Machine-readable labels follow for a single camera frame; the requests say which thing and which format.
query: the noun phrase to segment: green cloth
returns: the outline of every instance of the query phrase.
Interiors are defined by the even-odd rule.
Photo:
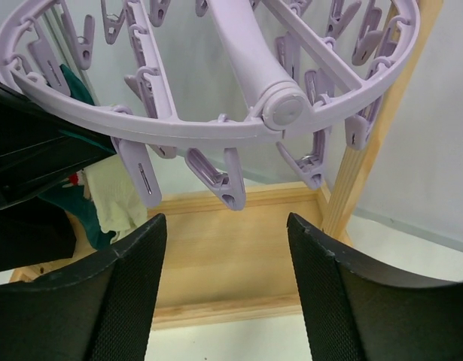
[[[63,187],[63,185],[64,183],[57,184],[38,197],[76,216],[86,231],[87,240],[95,250],[108,246],[116,233],[101,231],[96,206],[92,201],[84,198],[84,187]]]
[[[87,90],[81,79],[79,79],[71,69],[62,64],[60,66],[60,70],[64,74],[65,81],[71,90],[71,98],[80,100],[81,102],[89,105],[96,105],[96,103],[94,103],[93,97],[89,93],[89,90]]]

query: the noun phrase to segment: towel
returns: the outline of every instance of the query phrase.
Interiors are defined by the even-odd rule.
[[[148,210],[119,156],[111,156],[84,169],[85,182],[104,233],[114,231],[117,241],[143,225]]]

